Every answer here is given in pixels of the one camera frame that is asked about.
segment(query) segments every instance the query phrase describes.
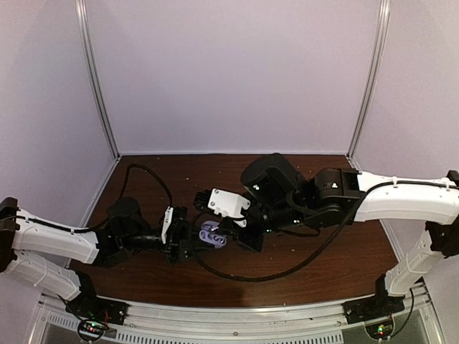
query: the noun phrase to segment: white wall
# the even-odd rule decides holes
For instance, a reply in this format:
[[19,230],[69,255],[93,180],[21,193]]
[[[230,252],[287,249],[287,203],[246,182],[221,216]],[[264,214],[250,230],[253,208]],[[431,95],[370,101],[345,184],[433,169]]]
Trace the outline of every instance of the white wall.
[[[73,0],[0,1],[0,199],[70,225],[112,164],[75,13]],[[0,344],[24,342],[38,297],[0,275]]]
[[121,153],[345,153],[379,0],[88,0]]
[[[420,178],[459,170],[459,3],[393,1],[377,88],[356,152],[375,173]],[[423,223],[391,221],[403,252]],[[448,343],[458,343],[459,258],[426,276]]]

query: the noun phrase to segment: dark wood floor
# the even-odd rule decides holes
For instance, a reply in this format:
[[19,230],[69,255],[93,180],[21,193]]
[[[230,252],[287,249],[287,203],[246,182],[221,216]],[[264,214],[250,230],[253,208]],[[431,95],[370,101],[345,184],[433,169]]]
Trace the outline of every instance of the dark wood floor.
[[[121,159],[95,208],[91,224],[105,218],[105,210],[116,200],[126,166],[143,163],[169,185],[174,204],[189,207],[190,218],[197,191],[220,188],[243,192],[239,179],[256,156],[126,156]],[[349,167],[343,156],[288,156],[306,178],[324,167]],[[126,196],[139,200],[143,216],[156,224],[167,206],[161,187],[145,172],[131,171]],[[230,274],[256,277],[283,271],[304,260],[333,229],[319,238],[265,237],[263,253],[244,252],[231,243],[224,249],[202,255],[213,267]],[[311,265],[282,279],[263,283],[233,282],[204,271],[197,263],[172,267],[164,256],[143,252],[111,269],[79,262],[72,268],[92,277],[99,295],[164,305],[248,307],[297,305],[371,294],[374,281],[392,268],[396,258],[377,221],[355,224],[342,231]]]

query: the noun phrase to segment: metal corner post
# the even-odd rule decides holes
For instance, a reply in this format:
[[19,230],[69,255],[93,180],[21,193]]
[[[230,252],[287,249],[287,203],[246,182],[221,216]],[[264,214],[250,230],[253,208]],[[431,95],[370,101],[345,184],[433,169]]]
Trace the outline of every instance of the metal corner post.
[[360,141],[366,117],[369,112],[370,104],[372,101],[374,88],[376,86],[376,78],[381,64],[384,46],[387,38],[387,31],[389,28],[390,17],[390,0],[381,0],[379,6],[379,16],[377,22],[376,36],[374,38],[373,55],[370,62],[368,78],[366,79],[364,96],[361,101],[359,117],[357,119],[354,134],[352,136],[351,145],[349,146],[348,158],[354,159],[357,146]]
[[93,45],[91,42],[89,24],[87,21],[86,1],[76,0],[76,9],[78,24],[80,25],[83,50],[85,53],[86,65],[90,77],[91,88],[93,89],[95,104],[98,109],[98,114],[100,117],[100,121],[102,123],[105,138],[107,139],[110,153],[113,159],[117,159],[120,156],[120,153],[118,152],[118,147],[116,146],[113,130],[108,119],[107,109],[105,107],[102,89],[100,87],[100,80],[95,66]]

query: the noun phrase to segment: robotic arm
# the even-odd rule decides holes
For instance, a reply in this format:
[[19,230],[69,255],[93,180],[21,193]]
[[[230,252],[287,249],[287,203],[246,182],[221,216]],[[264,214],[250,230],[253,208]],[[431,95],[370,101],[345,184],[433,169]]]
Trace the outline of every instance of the robotic arm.
[[353,169],[326,168],[306,180],[281,154],[257,159],[242,173],[243,195],[219,189],[199,192],[195,207],[220,216],[195,229],[187,210],[169,207],[161,228],[152,228],[134,199],[108,209],[103,229],[81,229],[40,219],[8,198],[0,204],[0,272],[19,275],[56,292],[81,317],[109,314],[122,324],[127,305],[101,299],[90,278],[58,267],[34,252],[57,254],[100,267],[112,267],[134,254],[156,250],[170,264],[197,259],[193,253],[223,247],[227,238],[254,252],[262,251],[269,232],[308,226],[320,229],[372,219],[418,219],[426,231],[394,268],[377,280],[375,296],[346,302],[348,323],[366,321],[404,309],[403,298],[416,281],[441,259],[459,254],[459,173],[420,180],[377,176]]

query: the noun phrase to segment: white tube arm segment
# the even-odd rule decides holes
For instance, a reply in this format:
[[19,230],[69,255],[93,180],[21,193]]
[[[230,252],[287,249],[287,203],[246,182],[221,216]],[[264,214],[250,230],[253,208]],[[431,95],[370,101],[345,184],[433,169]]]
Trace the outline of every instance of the white tube arm segment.
[[419,278],[427,274],[445,257],[430,249],[432,240],[428,231],[423,231],[416,246],[393,269],[386,273],[385,285],[389,296],[404,296]]
[[75,271],[64,269],[30,251],[14,251],[17,259],[5,272],[32,282],[71,301],[80,294],[80,278]]
[[56,254],[61,257],[76,259],[85,264],[93,263],[97,257],[99,249],[96,246],[98,239],[95,233],[73,234],[42,224],[35,224],[27,220],[39,219],[58,226],[64,226],[43,220],[24,210],[18,211],[17,215],[23,216],[26,219],[16,219],[16,223],[20,225],[20,228],[14,235],[13,249]]
[[459,215],[459,190],[425,185],[397,184],[400,181],[422,181],[455,186],[448,178],[410,179],[378,176],[361,172],[357,176],[360,191],[377,184],[392,182],[372,191],[357,210],[354,221],[373,219],[411,219],[452,224]]

